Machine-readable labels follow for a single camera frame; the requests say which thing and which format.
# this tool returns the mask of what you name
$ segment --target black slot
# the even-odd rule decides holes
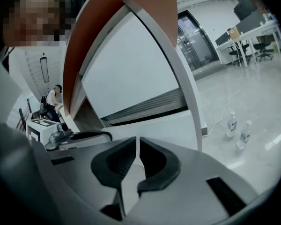
[[[51,162],[53,165],[57,165],[57,164],[62,164],[62,163],[66,163],[69,161],[74,160],[74,158],[70,155],[65,156],[65,157],[60,157],[60,158],[56,158],[56,159],[52,159]]]
[[[217,198],[220,200],[230,216],[236,214],[246,205],[220,178],[206,180]]]

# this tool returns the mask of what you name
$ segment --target power cord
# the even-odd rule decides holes
[[[242,65],[241,65],[241,63],[240,63],[240,57],[239,57],[239,52],[238,52],[238,50],[240,50],[240,49],[239,49],[239,47],[236,45],[236,43],[233,42],[233,44],[234,44],[234,45],[236,46],[236,48],[237,48],[238,62],[239,62],[240,69],[242,70],[242,73],[241,73],[241,75],[240,75],[240,77],[239,77],[239,79],[238,79],[239,82],[238,82],[238,84],[236,85],[238,91],[229,97],[228,103],[227,103],[227,105],[224,107],[224,110],[223,110],[223,112],[222,112],[222,114],[221,114],[221,118],[214,124],[214,126],[212,127],[212,129],[210,130],[210,132],[209,132],[207,135],[203,135],[202,137],[207,137],[207,136],[209,136],[209,135],[211,134],[211,132],[213,131],[214,127],[222,120],[223,114],[224,114],[226,108],[228,107],[228,105],[229,105],[229,103],[230,103],[230,99],[231,99],[232,97],[234,97],[235,95],[237,95],[238,93],[240,93],[240,90],[239,90],[239,87],[238,87],[238,86],[239,86],[239,84],[240,84],[241,81],[242,81],[241,79],[242,79],[242,76],[243,76],[244,71],[243,71]]]

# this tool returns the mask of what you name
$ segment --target table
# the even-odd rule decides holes
[[[255,62],[256,61],[256,56],[255,56],[255,53],[254,53],[254,49],[253,49],[253,41],[252,41],[252,38],[255,38],[255,37],[258,37],[258,36],[264,36],[264,35],[269,35],[269,34],[273,34],[274,35],[274,38],[275,38],[275,41],[276,41],[276,44],[278,46],[278,51],[280,53],[280,48],[279,48],[279,41],[278,41],[278,38],[275,34],[275,32],[278,32],[278,35],[280,37],[280,40],[281,40],[281,30],[279,28],[279,23],[277,21],[274,21],[274,20],[270,20],[270,21],[267,21],[264,25],[260,26],[260,27],[257,27],[255,29],[252,29],[251,31],[248,31],[244,34],[241,34],[240,37],[234,39],[234,40],[229,40],[223,44],[221,44],[220,46],[218,46],[216,48],[216,50],[218,51],[219,53],[219,58],[220,58],[220,61],[221,63],[223,63],[223,60],[222,60],[222,52],[224,49],[230,47],[231,45],[233,45],[234,43],[236,44],[237,43],[237,46],[238,47],[241,47],[241,43],[240,41],[242,40],[248,40],[249,42],[249,45],[250,45],[250,48],[251,48],[251,51],[252,51],[252,55],[253,55],[253,60]],[[242,54],[242,57],[244,58],[244,52],[242,49],[240,49],[240,52]],[[247,68],[248,67],[248,64],[247,64],[247,61],[246,59],[244,59],[244,66]]]

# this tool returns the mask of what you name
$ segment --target office chair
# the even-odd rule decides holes
[[[274,56],[271,55],[271,54],[265,53],[266,47],[271,44],[271,42],[266,42],[265,37],[266,37],[266,36],[257,37],[259,43],[253,45],[256,50],[260,50],[260,52],[261,52],[261,55],[259,55],[259,56],[256,57],[256,59],[259,58],[259,61],[261,61],[261,59],[262,59],[262,58],[265,58],[265,57],[269,57],[269,58],[272,60],[273,57],[274,57]]]
[[[248,47],[249,47],[249,44],[245,44],[245,45],[242,44],[242,49],[243,49],[243,52],[244,52],[244,55],[245,55],[245,59],[246,59],[247,62],[250,62],[251,59],[246,54]],[[240,56],[239,58],[240,59],[242,58],[242,54],[241,54],[240,49],[237,48],[236,50],[234,50],[233,46],[231,46],[229,48],[232,50],[231,52],[229,52],[229,55],[231,55],[231,56],[233,56],[233,55],[238,56],[239,55]],[[233,65],[235,65],[235,63],[237,63],[237,65],[240,66],[238,60],[232,62]]]

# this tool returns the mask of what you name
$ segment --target white tiled floor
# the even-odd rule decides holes
[[[280,58],[251,63],[243,68],[241,93],[233,97],[222,121],[210,136],[203,138],[203,152],[246,179],[260,194],[274,186],[281,176],[281,63]],[[208,129],[220,118],[230,95],[237,91],[240,67],[196,81]],[[236,112],[237,131],[225,135],[231,111]],[[252,135],[243,151],[236,147],[241,129],[252,121]]]

